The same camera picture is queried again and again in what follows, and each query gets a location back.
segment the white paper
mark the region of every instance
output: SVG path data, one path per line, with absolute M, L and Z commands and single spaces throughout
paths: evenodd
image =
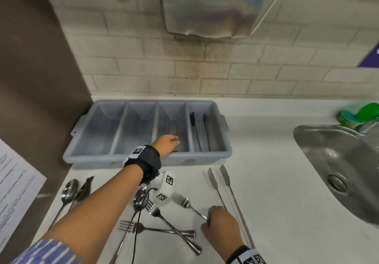
M 0 253 L 46 177 L 0 139 Z

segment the blue and white striped shirt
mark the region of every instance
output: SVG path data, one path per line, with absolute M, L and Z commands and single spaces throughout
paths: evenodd
M 66 244 L 52 239 L 34 243 L 12 264 L 80 264 Z

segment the faucet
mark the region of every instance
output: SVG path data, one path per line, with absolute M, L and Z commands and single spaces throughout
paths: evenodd
M 359 125 L 356 128 L 356 131 L 362 135 L 367 135 L 369 131 L 371 131 L 373 128 L 375 128 L 379 124 L 379 118 L 375 118 L 373 120 L 370 120 L 368 122 L 365 122 L 361 125 Z

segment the cutlery tray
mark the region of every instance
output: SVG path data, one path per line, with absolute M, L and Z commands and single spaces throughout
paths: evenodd
M 197 139 L 190 114 L 196 119 Z M 207 130 L 203 114 L 208 116 Z M 92 167 L 122 163 L 136 146 L 153 143 L 176 126 L 180 145 L 162 165 L 211 164 L 232 155 L 225 117 L 212 101 L 99 100 L 75 125 L 63 159 Z

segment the brick wall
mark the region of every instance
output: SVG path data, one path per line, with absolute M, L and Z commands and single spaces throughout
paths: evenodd
M 176 40 L 159 0 L 50 1 L 92 94 L 379 97 L 379 70 L 357 68 L 379 0 L 280 0 L 250 38 L 222 41 Z

